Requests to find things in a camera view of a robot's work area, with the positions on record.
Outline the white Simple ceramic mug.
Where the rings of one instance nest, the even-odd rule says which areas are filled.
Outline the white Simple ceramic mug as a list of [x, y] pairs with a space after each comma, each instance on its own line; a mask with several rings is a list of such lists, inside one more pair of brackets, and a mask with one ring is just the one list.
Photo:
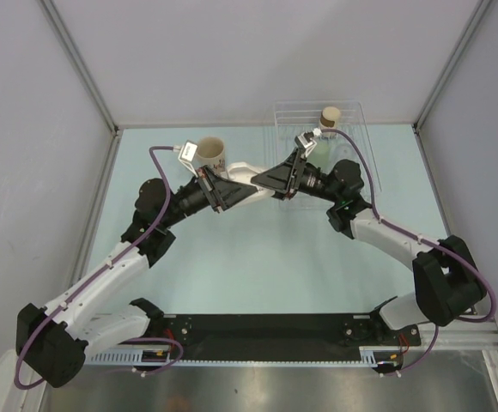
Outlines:
[[253, 177], [265, 171], [265, 167], [256, 167], [246, 162], [235, 162], [226, 167], [226, 173], [229, 180], [236, 183], [250, 185], [257, 190], [256, 193], [253, 193], [251, 196], [236, 203], [234, 205], [235, 208], [259, 202], [267, 198], [272, 198], [275, 195], [273, 190], [266, 189], [263, 186], [256, 185], [252, 182]]

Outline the cream painted ceramic mug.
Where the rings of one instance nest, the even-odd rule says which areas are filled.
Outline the cream painted ceramic mug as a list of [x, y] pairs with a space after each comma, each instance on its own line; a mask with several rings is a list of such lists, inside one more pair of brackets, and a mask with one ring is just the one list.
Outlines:
[[226, 177], [226, 151], [222, 139], [206, 136], [197, 142], [195, 167], [209, 167], [214, 173]]

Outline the green tumbler cup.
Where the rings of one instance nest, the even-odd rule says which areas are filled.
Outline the green tumbler cup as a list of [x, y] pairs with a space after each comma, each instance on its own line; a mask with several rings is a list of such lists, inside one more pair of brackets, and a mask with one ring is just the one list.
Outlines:
[[315, 167], [324, 171], [329, 164], [330, 146], [325, 140], [318, 140], [312, 153], [307, 157], [307, 161]]

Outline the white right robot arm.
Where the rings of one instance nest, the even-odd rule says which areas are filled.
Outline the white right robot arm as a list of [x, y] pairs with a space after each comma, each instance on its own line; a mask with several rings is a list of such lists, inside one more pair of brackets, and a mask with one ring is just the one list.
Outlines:
[[420, 238], [380, 217], [361, 195], [361, 166], [354, 161], [340, 160], [322, 173], [294, 151], [251, 181], [281, 199], [302, 192], [331, 202], [326, 214], [336, 232], [379, 249], [411, 270], [413, 292], [378, 306], [379, 317], [370, 323], [371, 336], [380, 344], [392, 343], [411, 324], [446, 326], [487, 294], [466, 243], [454, 235], [438, 241]]

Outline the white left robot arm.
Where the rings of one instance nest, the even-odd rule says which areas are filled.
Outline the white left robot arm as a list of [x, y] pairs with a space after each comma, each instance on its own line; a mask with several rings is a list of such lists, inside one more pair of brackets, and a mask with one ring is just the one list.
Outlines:
[[[130, 303], [125, 312], [101, 318], [95, 314], [165, 255], [175, 240], [172, 226], [207, 207], [224, 212], [269, 197], [270, 191], [252, 181], [261, 171], [245, 162], [233, 163], [223, 172], [203, 166], [177, 191], [171, 191], [165, 176], [146, 181], [138, 192], [131, 224], [100, 266], [44, 306], [28, 304], [18, 313], [15, 387], [30, 390], [44, 382], [60, 387], [93, 354], [124, 341], [158, 341], [164, 323], [155, 316], [156, 306], [145, 299]], [[39, 382], [21, 382], [23, 365], [39, 375]]]

